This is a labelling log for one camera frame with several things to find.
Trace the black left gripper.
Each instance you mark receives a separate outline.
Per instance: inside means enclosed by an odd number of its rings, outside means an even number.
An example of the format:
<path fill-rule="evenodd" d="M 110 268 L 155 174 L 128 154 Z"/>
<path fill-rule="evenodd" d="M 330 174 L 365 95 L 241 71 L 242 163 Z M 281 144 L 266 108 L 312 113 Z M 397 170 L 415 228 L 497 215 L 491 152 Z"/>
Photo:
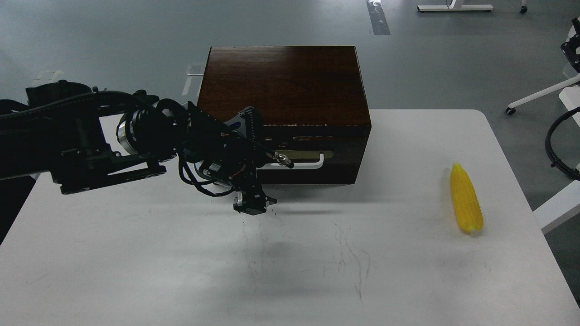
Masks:
<path fill-rule="evenodd" d="M 227 122 L 199 109 L 192 102 L 174 106 L 174 149 L 180 179 L 199 192 L 207 184 L 222 184 L 236 192 L 233 209 L 259 215 L 278 203 L 268 196 L 257 177 L 257 168 L 293 169 L 294 162 L 263 144 L 263 117 L 252 106 Z"/>

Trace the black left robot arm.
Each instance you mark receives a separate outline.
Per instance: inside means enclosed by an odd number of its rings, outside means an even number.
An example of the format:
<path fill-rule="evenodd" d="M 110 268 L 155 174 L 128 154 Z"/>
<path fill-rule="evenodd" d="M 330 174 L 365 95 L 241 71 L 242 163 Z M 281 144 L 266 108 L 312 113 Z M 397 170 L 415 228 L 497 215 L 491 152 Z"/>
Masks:
<path fill-rule="evenodd" d="M 262 116 L 251 106 L 224 123 L 193 102 L 144 90 L 60 80 L 26 94 L 26 104 L 1 101 L 2 239 L 40 173 L 50 173 L 62 194 L 74 194 L 163 175 L 162 163 L 178 158 L 184 183 L 209 197 L 234 192 L 235 211 L 258 215 L 277 200 L 263 191 L 257 169 L 294 168 L 264 145 Z"/>

